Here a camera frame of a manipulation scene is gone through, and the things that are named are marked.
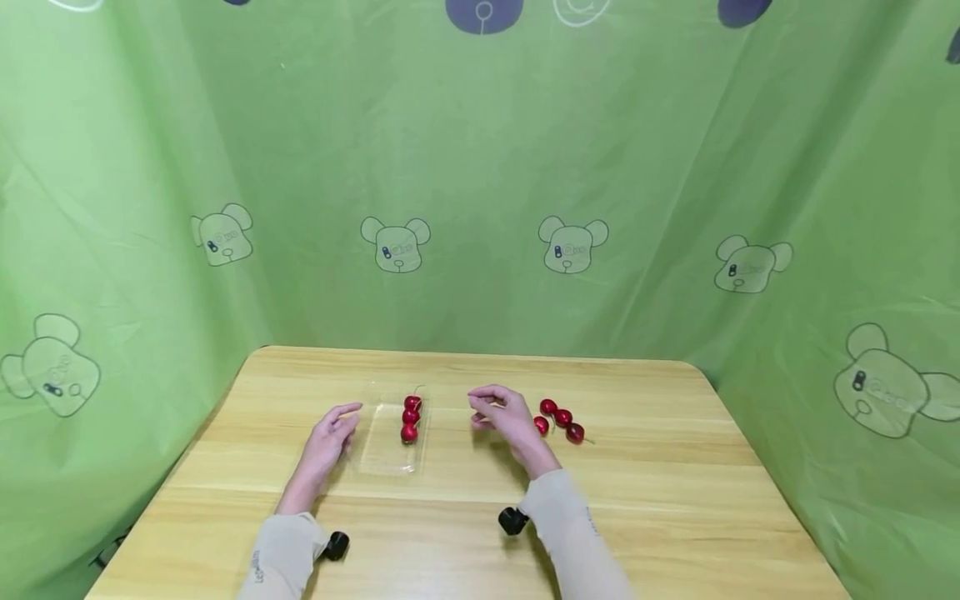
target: bear ear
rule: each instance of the bear ear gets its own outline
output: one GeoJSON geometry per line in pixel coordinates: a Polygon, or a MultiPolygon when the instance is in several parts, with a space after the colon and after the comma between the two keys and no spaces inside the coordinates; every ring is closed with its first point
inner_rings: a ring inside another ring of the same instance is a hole
{"type": "Polygon", "coordinates": [[[383,224],[373,217],[367,217],[360,224],[360,235],[371,244],[376,244],[376,234],[383,229],[383,224]]]}
{"type": "Polygon", "coordinates": [[[930,390],[930,401],[920,412],[934,420],[960,420],[960,381],[944,372],[921,376],[930,390]]]}
{"type": "Polygon", "coordinates": [[[564,222],[560,220],[560,217],[551,216],[543,219],[543,223],[540,224],[540,239],[550,243],[550,238],[552,238],[557,229],[561,227],[565,226],[564,222]]]}
{"type": "Polygon", "coordinates": [[[770,247],[770,252],[774,254],[774,271],[782,273],[790,266],[793,260],[793,246],[786,242],[780,242],[770,247]]]}
{"type": "Polygon", "coordinates": [[[600,219],[587,224],[587,231],[593,236],[593,248],[603,245],[603,243],[607,241],[607,238],[610,237],[610,228],[600,219]]]}
{"type": "Polygon", "coordinates": [[[747,238],[742,235],[731,235],[717,246],[717,258],[730,260],[733,253],[747,247],[747,238]]]}
{"type": "Polygon", "coordinates": [[[38,338],[56,338],[72,348],[80,341],[80,326],[63,315],[40,315],[34,319],[34,334],[38,338]]]}
{"type": "Polygon", "coordinates": [[[204,240],[200,237],[200,223],[204,220],[200,217],[190,217],[190,228],[193,229],[193,243],[197,246],[202,246],[204,240]]]}
{"type": "Polygon", "coordinates": [[[417,236],[417,245],[426,244],[430,241],[430,226],[423,219],[411,219],[406,227],[417,236]]]}
{"type": "Polygon", "coordinates": [[[847,351],[856,358],[867,350],[886,350],[887,334],[876,323],[864,323],[850,332],[847,338],[847,351]]]}
{"type": "Polygon", "coordinates": [[[250,212],[240,204],[227,204],[221,212],[228,217],[232,217],[234,221],[240,224],[240,229],[244,231],[253,227],[253,217],[251,217],[250,212]]]}
{"type": "Polygon", "coordinates": [[[34,389],[27,382],[23,373],[23,357],[16,354],[7,354],[0,359],[0,379],[16,397],[28,398],[34,394],[34,389]]]}

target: hand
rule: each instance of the hand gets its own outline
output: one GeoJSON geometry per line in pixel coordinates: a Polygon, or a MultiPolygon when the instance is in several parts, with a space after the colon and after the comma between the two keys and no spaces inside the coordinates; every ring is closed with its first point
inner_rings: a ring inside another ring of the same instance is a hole
{"type": "Polygon", "coordinates": [[[523,396],[500,385],[476,388],[467,396],[476,411],[470,419],[473,428],[499,431],[531,480],[561,468],[553,450],[540,437],[523,396]]]}
{"type": "Polygon", "coordinates": [[[313,427],[294,474],[287,482],[279,504],[278,515],[309,512],[326,484],[326,478],[340,457],[350,450],[363,404],[353,402],[334,406],[313,427]]]}

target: plastic container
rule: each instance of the plastic container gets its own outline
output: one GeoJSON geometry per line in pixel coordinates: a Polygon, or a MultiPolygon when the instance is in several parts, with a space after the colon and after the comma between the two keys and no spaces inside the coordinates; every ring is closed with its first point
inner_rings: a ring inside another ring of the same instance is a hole
{"type": "Polygon", "coordinates": [[[422,470],[423,454],[430,431],[430,401],[423,394],[420,405],[418,436],[412,444],[400,439],[403,426],[403,399],[407,395],[380,396],[373,412],[370,429],[356,461],[356,469],[364,475],[405,476],[422,470]]]}

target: beige sleeve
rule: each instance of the beige sleeve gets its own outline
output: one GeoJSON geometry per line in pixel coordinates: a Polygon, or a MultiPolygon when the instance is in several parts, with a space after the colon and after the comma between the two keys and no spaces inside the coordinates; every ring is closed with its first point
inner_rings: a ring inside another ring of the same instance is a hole
{"type": "Polygon", "coordinates": [[[260,527],[237,600],[301,600],[329,540],[309,513],[271,516],[260,527]]]}
{"type": "Polygon", "coordinates": [[[567,471],[551,471],[530,482],[518,508],[537,526],[564,600],[636,598],[567,471]]]}

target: green backdrop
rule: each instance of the green backdrop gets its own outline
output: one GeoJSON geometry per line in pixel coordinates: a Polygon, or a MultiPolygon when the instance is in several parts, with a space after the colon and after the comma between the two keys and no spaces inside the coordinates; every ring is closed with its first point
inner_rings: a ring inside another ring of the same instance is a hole
{"type": "Polygon", "coordinates": [[[955,597],[957,25],[3,0],[0,595],[83,597],[284,344],[688,361],[855,598],[955,597]]]}

